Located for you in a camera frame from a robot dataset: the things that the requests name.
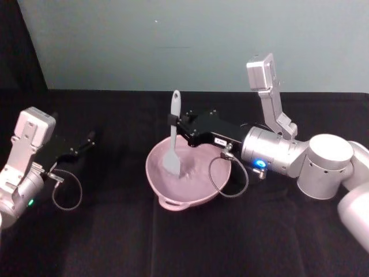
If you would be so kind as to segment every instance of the pink bowl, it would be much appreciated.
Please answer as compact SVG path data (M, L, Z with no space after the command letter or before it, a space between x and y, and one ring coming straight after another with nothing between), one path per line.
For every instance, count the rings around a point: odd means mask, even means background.
M189 147L180 135L176 139L176 153L181 161L179 178L163 167L163 157L170 147L170 137L159 142L146 159L146 175L159 204L170 211L182 211L214 198L218 191L209 179L209 163L220 156L221 149L211 144ZM212 164L212 178L219 189L228 182L231 162L218 159Z

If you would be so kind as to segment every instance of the wall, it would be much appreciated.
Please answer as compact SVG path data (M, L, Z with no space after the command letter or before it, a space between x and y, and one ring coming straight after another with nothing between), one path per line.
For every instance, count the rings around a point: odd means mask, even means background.
M49 88L369 92L369 1L18 0Z

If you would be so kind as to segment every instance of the spatula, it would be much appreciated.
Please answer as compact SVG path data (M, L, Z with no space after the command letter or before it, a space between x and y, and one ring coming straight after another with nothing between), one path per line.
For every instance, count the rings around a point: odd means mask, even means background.
M180 92L174 91L172 96L171 114L177 117L180 116ZM171 145L168 152L164 155L164 168L179 177L180 174L180 159L175 152L175 142L177 137L177 127L171 126Z

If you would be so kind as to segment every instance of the black fabric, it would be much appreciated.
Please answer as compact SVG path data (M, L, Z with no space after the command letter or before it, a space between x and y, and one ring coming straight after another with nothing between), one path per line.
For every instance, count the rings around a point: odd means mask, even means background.
M31 37L15 0L0 0L0 71L3 71L1 89L23 93L47 91Z
M19 112L59 113L67 139L99 130L72 169L84 188L78 210L44 197L2 234L0 276L369 276L369 254L341 224L337 204L306 199L293 179L268 172L237 199L216 197L183 212L162 209L145 175L152 147L169 135L171 92L0 93L0 159ZM368 95L283 93L299 140L332 133L369 147ZM263 123L255 93L182 92L182 111L216 108L234 124ZM225 192L242 187L237 167Z

